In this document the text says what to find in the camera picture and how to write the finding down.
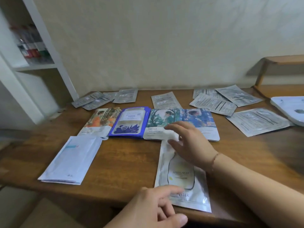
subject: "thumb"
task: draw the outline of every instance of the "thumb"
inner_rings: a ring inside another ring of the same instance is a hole
[[[188,218],[184,214],[175,214],[159,223],[159,228],[181,228],[188,222]]]
[[[180,152],[182,150],[182,145],[180,145],[177,141],[173,140],[173,139],[169,139],[168,143],[172,146],[173,149],[176,150],[176,152]]]

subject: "purple flower illustration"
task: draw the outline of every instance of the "purple flower illustration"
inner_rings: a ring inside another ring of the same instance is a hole
[[[134,126],[131,125],[130,127],[121,125],[118,128],[116,128],[116,130],[113,133],[137,133],[138,130],[139,130],[139,126],[137,124]]]

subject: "black hair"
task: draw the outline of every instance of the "black hair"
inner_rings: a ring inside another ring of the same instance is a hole
[[[173,112],[171,112],[171,111],[166,111],[166,114],[173,115],[174,113],[173,113]]]
[[[192,111],[189,111],[188,114],[194,116],[196,113],[198,113],[197,110],[192,110]]]

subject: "fingernail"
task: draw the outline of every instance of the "fingernail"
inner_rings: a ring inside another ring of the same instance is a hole
[[[181,226],[186,225],[186,223],[188,222],[188,218],[184,214],[181,214],[179,219],[180,219],[179,221],[180,221]]]

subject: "forearm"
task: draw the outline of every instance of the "forearm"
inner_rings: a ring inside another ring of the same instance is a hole
[[[304,195],[229,157],[215,158],[213,174],[271,227],[304,227]]]

